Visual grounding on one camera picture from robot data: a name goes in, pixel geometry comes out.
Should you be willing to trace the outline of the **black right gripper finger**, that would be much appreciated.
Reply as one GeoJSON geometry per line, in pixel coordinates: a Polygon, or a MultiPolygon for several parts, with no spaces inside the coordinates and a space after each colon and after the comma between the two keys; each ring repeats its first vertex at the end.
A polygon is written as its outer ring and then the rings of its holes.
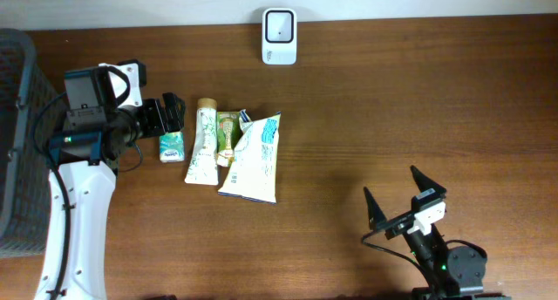
{"type": "Polygon", "coordinates": [[[378,230],[387,222],[387,219],[372,192],[367,187],[364,187],[364,197],[367,204],[369,228],[370,230],[378,230]]]}
{"type": "Polygon", "coordinates": [[[423,174],[414,165],[410,166],[410,170],[412,178],[419,190],[419,194],[415,197],[416,200],[425,200],[426,198],[446,198],[446,189],[444,187],[423,174]]]}

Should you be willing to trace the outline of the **teal tissue pack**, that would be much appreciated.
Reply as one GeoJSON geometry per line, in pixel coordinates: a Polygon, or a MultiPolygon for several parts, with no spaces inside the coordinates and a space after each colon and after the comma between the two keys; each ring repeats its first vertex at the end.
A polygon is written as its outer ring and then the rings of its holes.
{"type": "Polygon", "coordinates": [[[160,136],[160,161],[163,163],[181,162],[185,159],[184,136],[182,131],[160,136]]]}

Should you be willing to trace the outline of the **green snack stick packet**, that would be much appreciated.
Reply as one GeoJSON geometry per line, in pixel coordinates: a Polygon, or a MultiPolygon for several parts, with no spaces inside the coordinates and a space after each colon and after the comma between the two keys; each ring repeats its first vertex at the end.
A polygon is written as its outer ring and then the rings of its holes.
{"type": "Polygon", "coordinates": [[[217,113],[218,166],[229,167],[235,158],[235,146],[242,136],[239,112],[217,113]]]}

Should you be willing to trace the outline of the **white tube with gold cap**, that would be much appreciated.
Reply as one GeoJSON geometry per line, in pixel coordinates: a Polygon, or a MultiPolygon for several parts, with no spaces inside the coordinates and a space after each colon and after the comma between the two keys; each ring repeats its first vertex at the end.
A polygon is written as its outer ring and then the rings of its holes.
{"type": "Polygon", "coordinates": [[[216,186],[219,183],[217,155],[217,102],[198,100],[194,148],[185,177],[189,184],[216,186]]]}

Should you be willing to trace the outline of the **cream snack bag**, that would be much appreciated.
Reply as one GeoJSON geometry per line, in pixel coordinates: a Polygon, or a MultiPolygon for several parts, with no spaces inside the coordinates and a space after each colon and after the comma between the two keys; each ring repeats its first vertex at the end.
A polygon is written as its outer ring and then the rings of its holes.
{"type": "Polygon", "coordinates": [[[276,169],[281,113],[252,120],[240,111],[242,136],[218,194],[276,204],[276,169]]]}

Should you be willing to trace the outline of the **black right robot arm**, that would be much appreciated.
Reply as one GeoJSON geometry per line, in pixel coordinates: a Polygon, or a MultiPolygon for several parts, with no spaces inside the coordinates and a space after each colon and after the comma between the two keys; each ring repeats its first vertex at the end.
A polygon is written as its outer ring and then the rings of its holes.
{"type": "Polygon", "coordinates": [[[361,243],[369,248],[399,257],[416,268],[427,285],[414,288],[412,299],[474,299],[484,291],[487,253],[480,246],[463,241],[445,241],[435,223],[446,214],[446,188],[410,167],[419,194],[412,197],[411,209],[393,219],[387,219],[366,187],[368,223],[371,232],[363,235],[361,243]],[[368,242],[383,233],[390,240],[403,236],[412,257],[368,242]]]}

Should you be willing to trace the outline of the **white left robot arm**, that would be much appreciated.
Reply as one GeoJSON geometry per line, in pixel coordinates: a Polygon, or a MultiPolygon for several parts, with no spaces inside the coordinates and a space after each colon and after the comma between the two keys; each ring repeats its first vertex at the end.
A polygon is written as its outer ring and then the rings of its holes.
{"type": "Polygon", "coordinates": [[[104,299],[108,210],[138,140],[179,132],[185,102],[172,92],[143,99],[146,67],[132,59],[68,71],[68,108],[37,150],[49,168],[51,213],[37,299],[104,299]]]}

